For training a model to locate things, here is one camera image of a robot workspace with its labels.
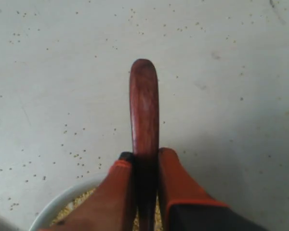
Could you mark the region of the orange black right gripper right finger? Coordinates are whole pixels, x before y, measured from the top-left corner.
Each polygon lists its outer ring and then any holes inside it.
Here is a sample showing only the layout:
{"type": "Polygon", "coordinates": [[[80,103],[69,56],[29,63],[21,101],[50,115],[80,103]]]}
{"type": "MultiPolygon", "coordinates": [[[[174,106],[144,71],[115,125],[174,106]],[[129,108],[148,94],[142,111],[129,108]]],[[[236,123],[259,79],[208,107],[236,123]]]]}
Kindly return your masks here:
{"type": "Polygon", "coordinates": [[[158,153],[158,201],[165,231],[263,231],[211,197],[185,170],[177,153],[158,153]]]}

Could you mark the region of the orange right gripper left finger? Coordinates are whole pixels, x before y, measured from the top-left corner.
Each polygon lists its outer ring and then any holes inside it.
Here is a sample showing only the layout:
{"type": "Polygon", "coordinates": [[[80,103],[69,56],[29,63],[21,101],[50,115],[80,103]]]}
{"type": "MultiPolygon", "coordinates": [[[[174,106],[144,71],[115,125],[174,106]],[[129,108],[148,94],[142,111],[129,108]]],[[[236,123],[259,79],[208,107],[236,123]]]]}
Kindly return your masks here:
{"type": "Polygon", "coordinates": [[[136,215],[134,155],[121,153],[93,194],[48,231],[131,231],[136,215]]]}

